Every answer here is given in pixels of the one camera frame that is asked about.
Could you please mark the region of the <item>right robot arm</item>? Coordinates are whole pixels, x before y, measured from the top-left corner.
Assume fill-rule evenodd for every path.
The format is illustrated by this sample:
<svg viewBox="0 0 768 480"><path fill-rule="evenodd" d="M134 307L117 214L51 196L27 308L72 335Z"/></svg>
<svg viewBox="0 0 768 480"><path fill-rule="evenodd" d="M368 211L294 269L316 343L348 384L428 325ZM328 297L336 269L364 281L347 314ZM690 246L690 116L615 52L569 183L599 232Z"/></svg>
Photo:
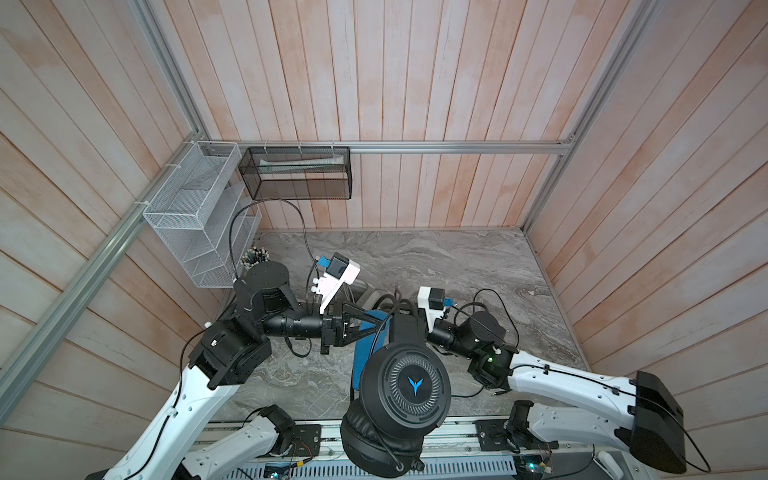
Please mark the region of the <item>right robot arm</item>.
<svg viewBox="0 0 768 480"><path fill-rule="evenodd" d="M691 467L686 447L692 438L683 409L657 376L639 371L632 378L607 377L548 363L507 344L505 330L486 311L459 325L430 310L419 313L427 321L427 341L468 358L470 375L484 388L568 404L552 418L535 419L543 406L516 402L510 420L514 445L526 440L602 443L661 472L683 474Z"/></svg>

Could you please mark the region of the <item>white headphones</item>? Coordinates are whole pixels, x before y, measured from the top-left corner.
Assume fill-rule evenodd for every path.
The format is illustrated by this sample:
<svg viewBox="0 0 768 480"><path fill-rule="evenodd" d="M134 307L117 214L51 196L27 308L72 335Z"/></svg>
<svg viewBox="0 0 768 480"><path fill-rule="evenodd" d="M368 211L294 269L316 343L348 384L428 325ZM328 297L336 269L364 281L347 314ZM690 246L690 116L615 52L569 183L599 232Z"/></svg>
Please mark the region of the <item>white headphones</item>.
<svg viewBox="0 0 768 480"><path fill-rule="evenodd" d="M355 303L364 310L373 310L376 302L386 291L373 287L355 287L352 289Z"/></svg>

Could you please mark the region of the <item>black blue headphones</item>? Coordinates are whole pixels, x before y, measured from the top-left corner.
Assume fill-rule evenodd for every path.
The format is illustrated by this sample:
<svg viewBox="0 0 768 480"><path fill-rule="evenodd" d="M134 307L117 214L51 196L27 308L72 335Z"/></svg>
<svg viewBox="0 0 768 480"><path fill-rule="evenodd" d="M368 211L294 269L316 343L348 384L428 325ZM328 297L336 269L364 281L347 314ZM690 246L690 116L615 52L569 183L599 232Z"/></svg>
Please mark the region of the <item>black blue headphones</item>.
<svg viewBox="0 0 768 480"><path fill-rule="evenodd" d="M418 315L393 315L389 341L370 355L360 375L359 397L341 421L345 454L371 475L397 478L423 469L424 439L447 417L449 375L426 345L427 332Z"/></svg>

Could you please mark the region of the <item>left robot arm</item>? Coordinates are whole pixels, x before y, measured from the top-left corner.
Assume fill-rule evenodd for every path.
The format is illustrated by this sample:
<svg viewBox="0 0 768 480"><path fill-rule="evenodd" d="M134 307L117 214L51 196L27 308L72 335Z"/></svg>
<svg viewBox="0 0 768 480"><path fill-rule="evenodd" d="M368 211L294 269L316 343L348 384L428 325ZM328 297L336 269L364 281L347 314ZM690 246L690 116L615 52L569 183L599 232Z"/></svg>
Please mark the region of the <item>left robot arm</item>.
<svg viewBox="0 0 768 480"><path fill-rule="evenodd" d="M357 279L357 262L336 253L320 257L323 273L311 291L318 310L300 304L287 267L276 261L251 266L234 282L234 313L195 334L183 347L179 382L128 453L94 479L221 479L250 459L282 456L297 448L295 422L276 405L259 409L245 425L214 444L196 450L194 442L212 416L272 354L271 340L318 338L321 349L350 345L368 332L350 325L370 320L353 303L330 302L343 285Z"/></svg>

